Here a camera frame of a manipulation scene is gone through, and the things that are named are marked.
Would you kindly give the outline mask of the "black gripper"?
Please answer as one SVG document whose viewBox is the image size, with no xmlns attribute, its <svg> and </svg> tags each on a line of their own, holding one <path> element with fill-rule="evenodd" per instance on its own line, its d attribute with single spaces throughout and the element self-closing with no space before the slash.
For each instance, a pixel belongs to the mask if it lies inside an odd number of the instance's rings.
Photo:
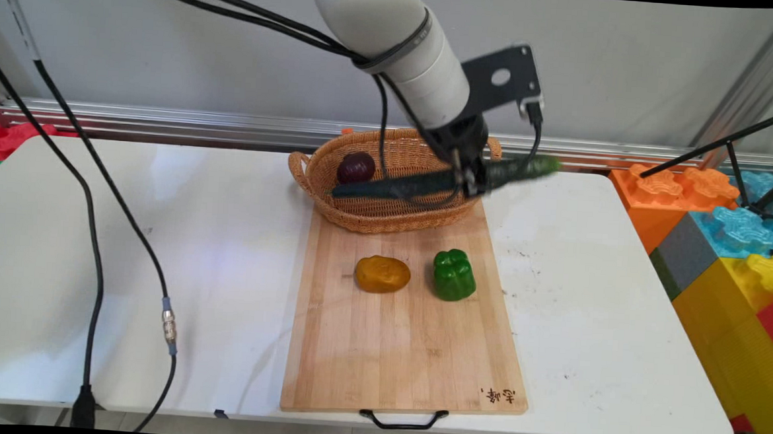
<svg viewBox="0 0 773 434">
<path fill-rule="evenodd" d="M 435 156 L 449 166 L 455 184 L 470 198 L 491 192 L 489 160 L 483 157 L 489 131 L 484 116 L 459 118 L 437 128 L 425 128 L 423 138 Z"/>
</svg>

